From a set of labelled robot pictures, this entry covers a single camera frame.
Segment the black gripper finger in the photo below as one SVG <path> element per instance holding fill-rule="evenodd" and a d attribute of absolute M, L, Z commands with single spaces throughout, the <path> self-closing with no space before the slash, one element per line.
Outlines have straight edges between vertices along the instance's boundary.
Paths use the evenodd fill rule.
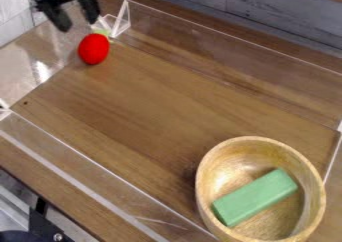
<path fill-rule="evenodd" d="M 90 24 L 94 24 L 101 15 L 98 0 L 78 0 L 82 6 L 85 17 Z"/>
<path fill-rule="evenodd" d="M 73 22 L 66 13 L 66 11 L 59 7 L 54 6 L 50 3 L 43 4 L 43 12 L 55 25 L 55 27 L 62 31 L 67 32 L 71 29 Z"/>

